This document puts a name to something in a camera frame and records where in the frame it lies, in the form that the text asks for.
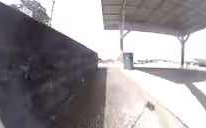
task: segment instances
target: trash bin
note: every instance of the trash bin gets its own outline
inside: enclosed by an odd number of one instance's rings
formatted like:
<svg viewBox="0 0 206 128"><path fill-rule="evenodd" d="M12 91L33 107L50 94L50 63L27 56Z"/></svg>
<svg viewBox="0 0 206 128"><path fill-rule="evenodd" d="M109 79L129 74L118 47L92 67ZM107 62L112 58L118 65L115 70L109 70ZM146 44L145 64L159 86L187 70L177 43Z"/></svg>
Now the trash bin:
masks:
<svg viewBox="0 0 206 128"><path fill-rule="evenodd" d="M134 70L133 53L123 53L124 69Z"/></svg>

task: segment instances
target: metal canopy roof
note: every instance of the metal canopy roof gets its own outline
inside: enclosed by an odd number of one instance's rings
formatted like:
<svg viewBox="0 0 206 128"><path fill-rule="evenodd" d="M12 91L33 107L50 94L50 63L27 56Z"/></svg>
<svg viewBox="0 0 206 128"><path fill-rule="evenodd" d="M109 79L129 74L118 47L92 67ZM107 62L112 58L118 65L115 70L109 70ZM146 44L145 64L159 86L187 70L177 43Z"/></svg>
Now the metal canopy roof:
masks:
<svg viewBox="0 0 206 128"><path fill-rule="evenodd" d="M104 27L184 36L206 28L206 0L102 0Z"/></svg>

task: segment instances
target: sidewalk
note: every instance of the sidewalk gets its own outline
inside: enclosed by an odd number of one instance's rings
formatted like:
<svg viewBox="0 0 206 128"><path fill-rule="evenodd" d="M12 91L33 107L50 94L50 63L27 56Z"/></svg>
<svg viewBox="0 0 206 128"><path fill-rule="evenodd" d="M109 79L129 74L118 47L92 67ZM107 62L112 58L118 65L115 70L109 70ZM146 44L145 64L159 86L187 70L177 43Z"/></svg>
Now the sidewalk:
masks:
<svg viewBox="0 0 206 128"><path fill-rule="evenodd" d="M188 127L206 128L206 72L139 68L123 73Z"/></svg>

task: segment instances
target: tree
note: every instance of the tree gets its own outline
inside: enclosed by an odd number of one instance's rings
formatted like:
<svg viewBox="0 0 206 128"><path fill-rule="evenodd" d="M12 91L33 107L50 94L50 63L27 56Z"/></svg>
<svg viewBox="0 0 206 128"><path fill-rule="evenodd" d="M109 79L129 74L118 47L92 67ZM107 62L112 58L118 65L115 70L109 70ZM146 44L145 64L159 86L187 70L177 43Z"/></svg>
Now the tree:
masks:
<svg viewBox="0 0 206 128"><path fill-rule="evenodd" d="M46 9L36 0L21 0L21 4L11 4L10 6L39 22L50 25L50 18L46 13Z"/></svg>

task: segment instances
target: wall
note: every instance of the wall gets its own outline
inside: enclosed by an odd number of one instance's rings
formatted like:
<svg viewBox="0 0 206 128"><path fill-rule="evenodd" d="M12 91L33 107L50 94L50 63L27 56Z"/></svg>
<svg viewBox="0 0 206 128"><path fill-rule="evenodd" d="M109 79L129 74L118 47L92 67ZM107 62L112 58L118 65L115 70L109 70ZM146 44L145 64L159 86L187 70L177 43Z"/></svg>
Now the wall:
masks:
<svg viewBox="0 0 206 128"><path fill-rule="evenodd" d="M5 128L42 128L91 81L97 54L0 3L0 120Z"/></svg>

